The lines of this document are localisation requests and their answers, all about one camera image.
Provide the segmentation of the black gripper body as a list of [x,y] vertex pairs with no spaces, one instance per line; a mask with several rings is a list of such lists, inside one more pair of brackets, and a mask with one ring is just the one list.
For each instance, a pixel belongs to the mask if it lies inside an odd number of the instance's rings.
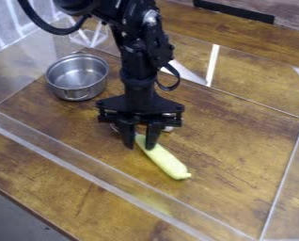
[[132,124],[159,123],[162,126],[182,126],[184,106],[159,96],[155,90],[158,77],[138,79],[126,73],[120,75],[124,93],[96,102],[100,122]]

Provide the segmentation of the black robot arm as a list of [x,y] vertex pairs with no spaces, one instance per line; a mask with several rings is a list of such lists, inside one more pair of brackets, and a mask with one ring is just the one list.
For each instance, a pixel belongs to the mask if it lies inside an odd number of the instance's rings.
[[176,85],[159,82],[160,68],[178,74],[170,65],[174,45],[162,27],[156,0],[54,0],[72,16],[95,16],[111,27],[120,52],[120,81],[124,93],[96,102],[98,120],[118,127],[123,143],[132,147],[136,126],[147,127],[144,147],[155,148],[162,130],[182,126],[182,104],[159,96],[158,89],[172,91]]

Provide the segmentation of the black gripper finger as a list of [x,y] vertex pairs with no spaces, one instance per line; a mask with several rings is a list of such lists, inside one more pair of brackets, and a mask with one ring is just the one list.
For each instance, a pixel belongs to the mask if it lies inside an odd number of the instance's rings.
[[136,136],[135,124],[127,120],[119,120],[116,126],[124,146],[132,149],[135,145]]
[[160,132],[164,129],[164,124],[160,121],[152,121],[147,124],[146,130],[146,149],[151,151],[158,144]]

